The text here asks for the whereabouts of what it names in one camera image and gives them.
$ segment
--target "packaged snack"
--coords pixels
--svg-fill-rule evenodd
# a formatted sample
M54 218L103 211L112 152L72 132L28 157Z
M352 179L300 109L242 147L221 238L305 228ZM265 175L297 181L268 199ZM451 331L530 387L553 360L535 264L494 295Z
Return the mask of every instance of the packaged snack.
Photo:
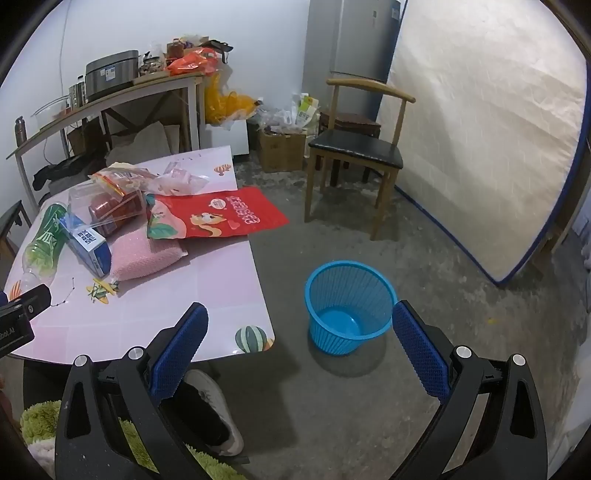
M90 175L106 192L122 200L126 195L141 190L142 185L154 180L157 175L147 168L137 168L127 164L113 164Z
M121 201L109 193L99 193L88 207L92 223L104 237L109 237L124 226L130 218L140 215L145 209L141 192L128 193Z
M148 237L235 236L288 223L256 187L171 197L146 195Z
M72 221L76 224L76 233L68 230L65 217L60 218L60 225L68 238L68 245L94 275L98 278L104 277L111 270L109 245L102 235L84 225L78 217L74 216Z
M151 180L143 191L159 195L196 195L208 183L205 175L193 175L179 167L178 161L172 161L164 174Z
M145 218L134 220L128 228L111 244L110 283L151 275L187 255L178 240L147 238Z

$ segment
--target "wooden chair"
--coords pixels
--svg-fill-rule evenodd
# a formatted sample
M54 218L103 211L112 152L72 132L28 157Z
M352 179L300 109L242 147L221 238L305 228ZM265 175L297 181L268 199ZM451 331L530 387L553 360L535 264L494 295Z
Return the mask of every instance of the wooden chair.
M371 240L375 240L378 229L384 219L384 210L388 203L388 196L391 186L396 183L398 172L402 168L402 157L398 151L398 140L402 130L402 120L407 102L414 103L416 99L407 93L396 90L393 87L368 79L328 79L328 85L335 87L332 102L330 104L329 129L322 132L310 142L310 159L308 160L308 180L306 186L306 204L304 206L304 221L310 221L310 208L312 205L312 192L314 190L314 162L311 160L316 155L324 157L322 167L322 179L320 180L320 191L326 186L326 176L329 164L332 160L343 160L356 163L363 167L374 170L383 170L384 176L379 186L378 198L375 202L377 213L371 231ZM402 99L400 113L394 129L392 143L368 137L358 133L346 132L335 129L336 107L339 100L339 87L353 87L370 92L378 92Z

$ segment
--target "yellow plastic bag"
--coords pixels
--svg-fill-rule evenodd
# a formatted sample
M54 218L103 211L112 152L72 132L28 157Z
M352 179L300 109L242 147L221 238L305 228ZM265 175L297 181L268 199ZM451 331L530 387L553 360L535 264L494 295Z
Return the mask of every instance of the yellow plastic bag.
M220 74L214 74L205 87L205 121L219 125L226 118L226 97L219 91Z
M205 121L219 125L226 120L245 120L255 111L255 101L248 95L232 91L222 95L219 90L220 74L215 73L205 87Z

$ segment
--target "mattress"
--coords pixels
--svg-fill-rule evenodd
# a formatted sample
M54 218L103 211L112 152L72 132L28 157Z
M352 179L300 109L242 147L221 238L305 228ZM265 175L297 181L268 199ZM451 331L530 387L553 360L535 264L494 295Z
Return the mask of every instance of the mattress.
M543 237L588 129L587 66L537 0L408 0L388 78L415 96L397 187L495 283ZM384 96L390 141L400 100Z

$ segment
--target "white wall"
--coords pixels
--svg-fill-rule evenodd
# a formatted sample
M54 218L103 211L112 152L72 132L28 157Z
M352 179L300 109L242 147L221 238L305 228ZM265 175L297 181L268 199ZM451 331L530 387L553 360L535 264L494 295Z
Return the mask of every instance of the white wall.
M59 50L69 0L43 21L0 87L0 157L15 147L14 121L23 115L27 134L37 132L30 115L61 95ZM301 92L310 0L72 0L62 54L63 87L76 82L92 60L124 50L147 51L183 34L208 35L234 46L228 86L266 103L285 106ZM30 179L43 160L43 145L25 155ZM49 140L47 158L63 160L58 135ZM0 161L0 210L22 199L30 205L14 160ZM16 234L12 238L20 242Z

